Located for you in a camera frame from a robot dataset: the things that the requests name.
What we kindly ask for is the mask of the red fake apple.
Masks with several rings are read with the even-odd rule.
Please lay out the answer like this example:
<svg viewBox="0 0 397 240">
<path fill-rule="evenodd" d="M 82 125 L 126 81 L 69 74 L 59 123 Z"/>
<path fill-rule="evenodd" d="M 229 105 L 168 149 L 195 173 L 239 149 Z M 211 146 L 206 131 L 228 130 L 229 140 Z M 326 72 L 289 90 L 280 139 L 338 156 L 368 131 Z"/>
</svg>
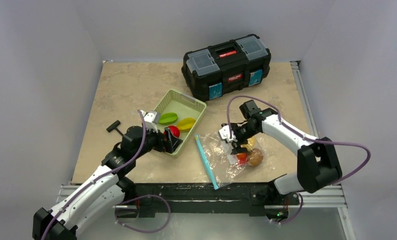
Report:
<svg viewBox="0 0 397 240">
<path fill-rule="evenodd" d="M 174 125 L 169 125 L 168 128 L 169 128 L 170 132 L 171 132 L 176 138 L 179 138 L 179 137 L 180 137 L 181 132 L 180 132 L 180 130 L 179 130 L 176 126 L 174 126 Z"/>
</svg>

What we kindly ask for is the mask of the green fake fruit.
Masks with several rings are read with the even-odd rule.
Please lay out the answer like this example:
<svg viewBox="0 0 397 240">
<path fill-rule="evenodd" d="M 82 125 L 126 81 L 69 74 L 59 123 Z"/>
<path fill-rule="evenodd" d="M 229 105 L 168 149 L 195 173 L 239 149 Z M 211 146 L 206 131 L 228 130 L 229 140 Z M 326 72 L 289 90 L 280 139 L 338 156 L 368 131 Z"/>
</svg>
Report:
<svg viewBox="0 0 397 240">
<path fill-rule="evenodd" d="M 172 125 L 178 120 L 178 115 L 174 112 L 167 112 L 160 116 L 158 123 L 160 125 L 168 126 Z"/>
</svg>

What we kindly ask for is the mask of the yellow fake fruit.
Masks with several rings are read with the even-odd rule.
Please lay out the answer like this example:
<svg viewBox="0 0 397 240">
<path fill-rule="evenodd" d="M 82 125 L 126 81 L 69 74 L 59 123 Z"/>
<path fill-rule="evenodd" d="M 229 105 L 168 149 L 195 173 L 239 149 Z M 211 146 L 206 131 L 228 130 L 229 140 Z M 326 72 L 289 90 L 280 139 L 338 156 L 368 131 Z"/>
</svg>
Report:
<svg viewBox="0 0 397 240">
<path fill-rule="evenodd" d="M 181 132 L 188 132 L 190 131 L 193 126 L 195 125 L 196 120 L 194 118 L 188 117 L 180 120 L 176 127 L 181 131 Z"/>
</svg>

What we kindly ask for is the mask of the clear zip bag blue seal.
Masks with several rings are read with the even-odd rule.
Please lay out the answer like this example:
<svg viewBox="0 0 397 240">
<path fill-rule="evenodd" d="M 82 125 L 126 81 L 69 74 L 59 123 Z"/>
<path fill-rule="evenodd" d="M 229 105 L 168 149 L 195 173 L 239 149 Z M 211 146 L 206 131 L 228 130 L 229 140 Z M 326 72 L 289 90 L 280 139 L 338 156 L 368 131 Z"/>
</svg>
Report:
<svg viewBox="0 0 397 240">
<path fill-rule="evenodd" d="M 272 156 L 256 137 L 254 148 L 260 149 L 263 153 L 263 161 L 256 167 L 248 163 L 239 165 L 236 155 L 230 154 L 232 146 L 221 140 L 216 132 L 196 134 L 194 138 L 200 159 L 215 190 L 240 181 L 265 182 L 275 171 L 271 162 Z"/>
</svg>

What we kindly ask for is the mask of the red yellow fake peach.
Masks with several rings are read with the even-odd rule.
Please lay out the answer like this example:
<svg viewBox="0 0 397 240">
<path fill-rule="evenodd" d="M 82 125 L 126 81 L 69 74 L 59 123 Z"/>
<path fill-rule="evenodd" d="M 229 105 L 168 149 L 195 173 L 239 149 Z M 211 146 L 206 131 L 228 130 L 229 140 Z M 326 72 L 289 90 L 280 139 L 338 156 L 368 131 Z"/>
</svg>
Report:
<svg viewBox="0 0 397 240">
<path fill-rule="evenodd" d="M 246 165 L 248 163 L 248 154 L 245 152 L 236 154 L 237 162 L 240 166 Z"/>
</svg>

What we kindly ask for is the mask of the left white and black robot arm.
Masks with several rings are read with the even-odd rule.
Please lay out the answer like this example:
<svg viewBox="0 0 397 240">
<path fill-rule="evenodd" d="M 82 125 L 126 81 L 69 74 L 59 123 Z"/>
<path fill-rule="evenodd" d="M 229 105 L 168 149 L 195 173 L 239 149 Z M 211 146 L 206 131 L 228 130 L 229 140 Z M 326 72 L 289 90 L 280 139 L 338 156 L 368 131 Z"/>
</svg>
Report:
<svg viewBox="0 0 397 240">
<path fill-rule="evenodd" d="M 40 208 L 33 217 L 35 240 L 75 240 L 107 208 L 133 203 L 140 206 L 136 184 L 126 175 L 137 158 L 155 150 L 174 153 L 182 144 L 171 128 L 164 131 L 131 126 L 105 156 L 95 172 L 73 193 L 51 209 Z"/>
</svg>

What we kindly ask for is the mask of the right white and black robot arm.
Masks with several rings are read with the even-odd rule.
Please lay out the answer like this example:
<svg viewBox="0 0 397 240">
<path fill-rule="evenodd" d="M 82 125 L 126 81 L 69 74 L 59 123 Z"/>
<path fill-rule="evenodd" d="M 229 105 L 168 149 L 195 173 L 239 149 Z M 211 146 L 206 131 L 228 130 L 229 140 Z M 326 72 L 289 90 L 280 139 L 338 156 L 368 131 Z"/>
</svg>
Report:
<svg viewBox="0 0 397 240">
<path fill-rule="evenodd" d="M 285 174 L 269 182 L 268 199 L 280 203 L 293 192 L 314 193 L 338 181 L 342 169 L 333 142 L 324 137 L 307 136 L 281 117 L 273 105 L 260 109 L 254 100 L 239 107 L 243 123 L 223 123 L 218 131 L 222 141 L 232 146 L 232 153 L 246 152 L 244 144 L 251 137 L 263 133 L 277 140 L 296 156 L 296 172 Z"/>
</svg>

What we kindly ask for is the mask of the yellow fake lemon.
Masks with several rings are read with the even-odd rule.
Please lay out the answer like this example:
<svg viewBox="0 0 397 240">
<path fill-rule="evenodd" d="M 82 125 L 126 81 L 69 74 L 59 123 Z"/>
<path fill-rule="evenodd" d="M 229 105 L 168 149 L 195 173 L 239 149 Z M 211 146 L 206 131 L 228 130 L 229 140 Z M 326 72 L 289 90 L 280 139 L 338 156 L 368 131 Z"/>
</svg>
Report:
<svg viewBox="0 0 397 240">
<path fill-rule="evenodd" d="M 254 137 L 250 137 L 247 140 L 247 143 L 243 145 L 244 148 L 247 149 L 247 151 L 252 151 L 255 148 L 256 145 L 256 139 Z"/>
</svg>

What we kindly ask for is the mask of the brown fake potato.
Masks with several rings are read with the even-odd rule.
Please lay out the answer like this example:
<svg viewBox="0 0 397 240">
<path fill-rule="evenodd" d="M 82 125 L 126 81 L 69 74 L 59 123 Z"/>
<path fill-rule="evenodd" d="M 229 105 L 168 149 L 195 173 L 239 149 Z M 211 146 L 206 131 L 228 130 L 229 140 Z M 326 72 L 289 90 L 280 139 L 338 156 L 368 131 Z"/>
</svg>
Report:
<svg viewBox="0 0 397 240">
<path fill-rule="evenodd" d="M 264 159 L 263 152 L 258 148 L 253 148 L 247 153 L 247 164 L 252 167 L 259 166 Z"/>
</svg>

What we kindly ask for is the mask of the light green perforated plastic basket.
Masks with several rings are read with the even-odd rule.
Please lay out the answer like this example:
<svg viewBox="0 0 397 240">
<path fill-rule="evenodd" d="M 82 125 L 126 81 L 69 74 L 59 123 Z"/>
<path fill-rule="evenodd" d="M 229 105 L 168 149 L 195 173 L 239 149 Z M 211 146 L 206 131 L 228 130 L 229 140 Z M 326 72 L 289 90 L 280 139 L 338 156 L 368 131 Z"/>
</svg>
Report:
<svg viewBox="0 0 397 240">
<path fill-rule="evenodd" d="M 198 126 L 202 116 L 204 115 L 207 105 L 205 102 L 200 101 L 190 95 L 180 92 L 176 89 L 169 89 L 157 106 L 154 108 L 155 112 L 161 115 L 166 113 L 175 113 L 178 116 L 176 122 L 172 125 L 178 124 L 183 119 L 192 118 L 195 120 L 194 125 L 189 130 L 180 131 L 180 139 L 182 143 L 178 146 L 174 153 L 168 155 L 177 158 L 182 150 L 187 145 L 189 139 L 194 135 L 194 130 Z"/>
</svg>

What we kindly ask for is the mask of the black toolbox with clear lids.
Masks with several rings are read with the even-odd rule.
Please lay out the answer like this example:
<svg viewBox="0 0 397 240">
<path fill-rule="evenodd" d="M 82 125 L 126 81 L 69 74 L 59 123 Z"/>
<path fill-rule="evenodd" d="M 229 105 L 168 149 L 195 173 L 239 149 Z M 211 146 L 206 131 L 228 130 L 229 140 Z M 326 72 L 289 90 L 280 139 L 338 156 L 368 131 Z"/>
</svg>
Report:
<svg viewBox="0 0 397 240">
<path fill-rule="evenodd" d="M 272 54 L 256 34 L 185 53 L 182 75 L 192 96 L 207 102 L 262 83 Z"/>
</svg>

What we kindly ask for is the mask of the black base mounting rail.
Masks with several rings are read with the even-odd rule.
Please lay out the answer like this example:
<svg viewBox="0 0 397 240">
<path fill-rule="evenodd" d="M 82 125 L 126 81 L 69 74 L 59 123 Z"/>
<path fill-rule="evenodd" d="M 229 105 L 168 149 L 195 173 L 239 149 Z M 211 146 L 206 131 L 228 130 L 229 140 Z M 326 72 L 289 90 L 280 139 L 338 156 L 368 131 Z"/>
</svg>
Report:
<svg viewBox="0 0 397 240">
<path fill-rule="evenodd" d="M 138 183 L 115 207 L 118 218 L 153 218 L 161 213 L 246 214 L 285 220 L 300 205 L 296 193 L 280 195 L 269 182 L 237 182 L 220 189 L 211 183 Z"/>
</svg>

